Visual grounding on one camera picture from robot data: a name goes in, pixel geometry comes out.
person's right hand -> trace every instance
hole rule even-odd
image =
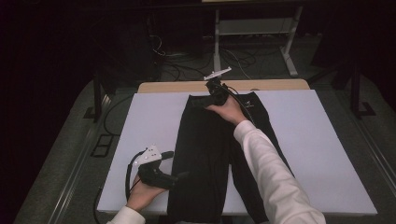
[[[230,121],[235,126],[240,122],[247,120],[245,115],[242,113],[240,105],[231,95],[228,96],[228,99],[224,105],[210,105],[206,109],[218,113],[222,118]]]

gray carpet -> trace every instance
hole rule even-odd
[[[239,44],[240,42],[232,39],[229,40],[229,43],[225,42],[222,48],[232,52],[240,60],[244,72],[253,79],[289,78],[286,66],[278,52],[283,40],[282,38],[265,37],[264,40],[259,41],[259,44],[257,41],[253,41],[253,43],[243,46]],[[315,36],[299,38],[291,48],[291,58],[302,78],[312,77],[321,70],[309,65],[319,40],[319,37]],[[222,68],[228,66],[227,60],[230,66],[234,66],[233,71],[224,75],[223,78],[247,79],[240,70],[238,61],[233,60],[233,55],[227,55],[226,52],[228,51],[222,52]],[[161,81],[190,80],[202,76],[200,72],[193,69],[176,69],[172,66],[174,64],[194,67],[205,74],[209,74],[213,70],[210,50],[203,58],[174,57],[167,61],[168,65],[163,68]],[[330,74],[320,79],[311,88],[317,91],[348,157],[378,211],[378,215],[372,217],[326,215],[326,219],[328,223],[392,223],[396,220],[394,213],[396,198],[389,187],[389,182],[384,177],[384,172],[373,156],[372,148],[375,143],[375,147],[379,148],[386,156],[389,164],[395,167],[396,115],[382,100],[375,85],[363,78],[361,99],[368,102],[377,115],[364,117],[362,120],[356,119],[348,109],[349,88],[347,87],[344,91],[334,91],[329,84],[332,76],[333,74]],[[86,109],[92,106],[92,84],[84,89],[76,100],[42,172],[15,221],[16,223],[46,223],[49,220],[50,223],[95,223],[94,200],[99,188],[106,180],[108,168],[119,140],[118,137],[114,135],[106,157],[95,158],[90,154],[95,149],[101,134],[120,134],[134,92],[135,90],[120,90],[110,96],[105,102],[104,115],[98,123],[93,123],[92,119],[83,118]],[[373,141],[367,140],[367,134],[372,137]],[[101,144],[106,144],[108,141],[109,137],[103,137]],[[96,154],[103,154],[105,150],[105,147],[98,147]],[[70,175],[76,176],[76,179],[73,184],[67,185],[69,197],[62,198],[61,193],[64,186],[70,182]],[[56,213],[60,214],[59,216],[50,219],[60,198],[65,201],[64,207]],[[97,216],[100,223],[106,223],[112,218],[111,215],[103,213],[97,213]],[[148,223],[156,223],[156,221],[156,217],[149,217]]]

dark background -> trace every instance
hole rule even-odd
[[[100,5],[106,1],[85,1]],[[345,2],[336,7],[306,7],[299,35],[323,33],[313,63],[331,66],[344,55],[356,59],[361,72],[396,103],[396,27],[393,1]],[[149,43],[146,13],[129,16],[92,15],[72,1],[3,0],[0,6],[1,56],[1,185],[0,219],[10,223],[35,181],[70,108],[96,74],[109,93],[118,87],[155,81],[158,69]],[[189,13],[158,14],[155,32],[190,35],[174,46],[200,46],[213,24]],[[186,30],[186,24],[199,23]],[[199,53],[199,49],[189,49]]]

white sleeve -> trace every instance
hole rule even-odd
[[[233,135],[244,150],[271,223],[326,223],[261,130],[245,120],[236,126]]]
[[[121,210],[114,216],[113,220],[107,224],[144,224],[146,220],[135,210],[123,206]]]

